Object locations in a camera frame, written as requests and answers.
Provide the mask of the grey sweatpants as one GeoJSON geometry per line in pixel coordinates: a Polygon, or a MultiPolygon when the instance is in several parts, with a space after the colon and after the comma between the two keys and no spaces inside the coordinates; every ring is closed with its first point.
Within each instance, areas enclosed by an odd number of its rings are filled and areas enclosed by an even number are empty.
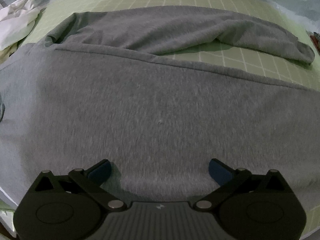
{"type": "Polygon", "coordinates": [[[1,188],[19,203],[42,170],[108,159],[125,200],[185,200],[217,187],[210,159],[281,172],[319,204],[319,92],[166,53],[213,40],[310,64],[281,26],[184,6],[74,13],[1,65],[1,188]]]}

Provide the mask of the green checkered bed sheet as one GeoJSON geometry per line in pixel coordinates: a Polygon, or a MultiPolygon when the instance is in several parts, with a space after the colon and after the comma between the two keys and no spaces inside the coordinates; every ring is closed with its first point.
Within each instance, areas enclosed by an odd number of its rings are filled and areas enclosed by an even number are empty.
{"type": "MultiPolygon", "coordinates": [[[[191,5],[240,12],[276,23],[298,36],[301,41],[311,44],[311,40],[303,27],[260,0],[53,0],[44,12],[38,16],[34,29],[23,41],[23,44],[39,41],[46,33],[75,12],[114,11],[165,5],[191,5]]],[[[276,56],[221,45],[217,42],[171,53],[169,57],[176,60],[237,67],[252,74],[319,89],[319,58],[315,58],[310,68],[306,69],[276,56]]]]}

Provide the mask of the dark patterned cloth item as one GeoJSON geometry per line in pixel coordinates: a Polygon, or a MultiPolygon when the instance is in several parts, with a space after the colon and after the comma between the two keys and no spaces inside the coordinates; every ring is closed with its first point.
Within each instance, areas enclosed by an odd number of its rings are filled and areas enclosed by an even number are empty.
{"type": "Polygon", "coordinates": [[[313,45],[316,47],[317,51],[320,53],[319,34],[313,32],[313,34],[310,35],[310,39],[312,40],[313,45]]]}

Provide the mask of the white crumpled garment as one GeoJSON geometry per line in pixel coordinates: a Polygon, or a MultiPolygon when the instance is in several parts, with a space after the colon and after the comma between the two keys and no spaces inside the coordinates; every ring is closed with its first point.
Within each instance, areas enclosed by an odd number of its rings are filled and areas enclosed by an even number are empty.
{"type": "Polygon", "coordinates": [[[16,0],[1,9],[1,51],[29,35],[40,11],[36,0],[16,0]]]}

